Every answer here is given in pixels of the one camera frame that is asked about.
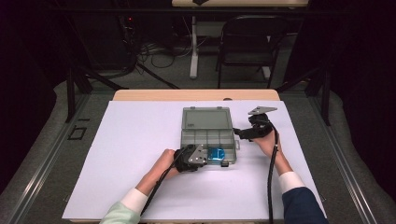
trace blue object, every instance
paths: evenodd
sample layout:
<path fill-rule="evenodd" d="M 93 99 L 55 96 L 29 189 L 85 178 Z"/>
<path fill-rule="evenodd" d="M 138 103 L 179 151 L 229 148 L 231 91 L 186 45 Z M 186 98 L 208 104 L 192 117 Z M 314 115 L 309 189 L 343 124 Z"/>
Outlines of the blue object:
<path fill-rule="evenodd" d="M 207 152 L 209 161 L 223 161 L 225 156 L 224 149 L 221 147 L 210 147 Z"/>

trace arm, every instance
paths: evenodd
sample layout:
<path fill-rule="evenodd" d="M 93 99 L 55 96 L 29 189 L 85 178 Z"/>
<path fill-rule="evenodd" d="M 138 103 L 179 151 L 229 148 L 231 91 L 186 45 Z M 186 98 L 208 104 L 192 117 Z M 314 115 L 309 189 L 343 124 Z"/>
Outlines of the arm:
<path fill-rule="evenodd" d="M 263 138 L 252 140 L 271 158 L 275 145 L 274 131 Z M 277 149 L 275 168 L 279 174 L 285 223 L 328 223 L 312 191 L 305 186 L 298 174 L 293 172 L 283 154 L 280 139 Z"/>
<path fill-rule="evenodd" d="M 140 213 L 149 198 L 157 180 L 172 163 L 175 151 L 166 149 L 161 157 L 154 163 L 152 168 L 142 177 L 135 188 L 130 189 L 129 192 L 121 199 L 120 202 L 115 203 L 106 216 L 102 219 L 102 224 L 107 223 L 130 223 L 136 224 L 140 221 Z M 176 168 L 172 168 L 166 178 L 170 178 L 178 174 Z"/>

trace dark sleeve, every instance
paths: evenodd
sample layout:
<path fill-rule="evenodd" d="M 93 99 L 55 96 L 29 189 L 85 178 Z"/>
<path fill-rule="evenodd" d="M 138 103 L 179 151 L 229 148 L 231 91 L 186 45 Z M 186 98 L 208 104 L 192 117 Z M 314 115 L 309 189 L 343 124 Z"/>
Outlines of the dark sleeve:
<path fill-rule="evenodd" d="M 329 223 L 317 199 L 308 188 L 296 188 L 282 194 L 285 224 Z"/>

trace white sleeve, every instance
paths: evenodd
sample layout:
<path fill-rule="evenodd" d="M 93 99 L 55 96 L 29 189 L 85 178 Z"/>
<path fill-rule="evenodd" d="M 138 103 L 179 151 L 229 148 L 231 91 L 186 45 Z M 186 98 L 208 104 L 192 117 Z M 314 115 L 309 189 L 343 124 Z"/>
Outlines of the white sleeve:
<path fill-rule="evenodd" d="M 295 172 L 286 172 L 279 177 L 280 189 L 282 194 L 291 189 L 305 187 L 303 180 Z"/>
<path fill-rule="evenodd" d="M 138 189 L 130 189 L 128 193 L 120 201 L 127 208 L 135 211 L 137 214 L 142 213 L 143 208 L 146 205 L 148 196 Z"/>

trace metal bar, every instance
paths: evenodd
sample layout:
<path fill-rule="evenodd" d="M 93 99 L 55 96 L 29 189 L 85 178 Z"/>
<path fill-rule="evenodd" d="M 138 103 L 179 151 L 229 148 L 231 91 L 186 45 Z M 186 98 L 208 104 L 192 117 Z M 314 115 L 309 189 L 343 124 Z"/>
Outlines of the metal bar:
<path fill-rule="evenodd" d="M 61 154 L 62 145 L 67 138 L 67 134 L 74 128 L 74 125 L 78 119 L 78 115 L 82 112 L 85 104 L 87 104 L 90 96 L 82 95 L 80 100 L 78 100 L 76 115 L 70 120 L 69 123 L 65 123 L 61 129 L 61 132 L 57 136 L 55 143 L 49 151 L 49 155 L 42 162 L 40 167 L 38 167 L 35 175 L 30 180 L 28 186 L 26 187 L 24 193 L 17 202 L 14 210 L 9 217 L 7 224 L 23 223 L 23 219 L 32 206 L 35 197 L 38 195 L 39 191 L 44 185 L 47 176 L 50 174 L 52 166 L 55 164 L 58 156 Z"/>
<path fill-rule="evenodd" d="M 322 126 L 324 132 L 327 134 L 327 137 L 332 144 L 332 150 L 334 155 L 334 160 L 337 163 L 338 169 L 340 170 L 341 176 L 344 178 L 346 183 L 346 187 L 349 190 L 349 194 L 358 209 L 359 214 L 361 215 L 361 220 L 365 224 L 372 224 L 377 223 L 373 212 L 367 200 L 361 190 L 361 186 L 359 185 L 358 181 L 356 180 L 355 176 L 350 169 L 347 159 L 344 156 L 343 149 L 341 149 L 340 145 L 338 144 L 337 139 L 334 136 L 331 126 L 327 126 L 326 123 L 321 118 L 320 114 L 320 105 L 318 100 L 313 97 L 308 97 L 309 103 L 314 108 L 314 111 L 317 115 L 320 125 Z"/>

